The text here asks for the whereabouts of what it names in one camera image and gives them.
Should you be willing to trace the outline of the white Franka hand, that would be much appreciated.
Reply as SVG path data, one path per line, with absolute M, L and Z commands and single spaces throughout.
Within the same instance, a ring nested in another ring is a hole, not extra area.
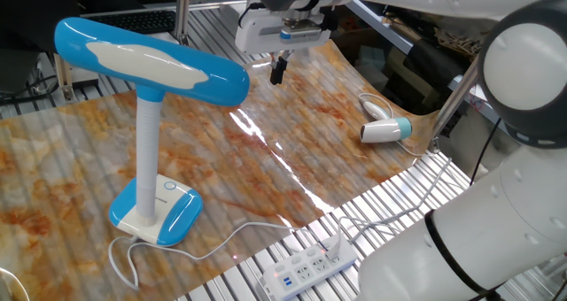
M 282 51 L 269 78 L 271 84 L 281 84 L 293 50 L 320 46 L 330 39 L 331 31 L 322 28 L 323 20 L 321 13 L 250 9 L 238 24 L 236 46 L 248 54 Z

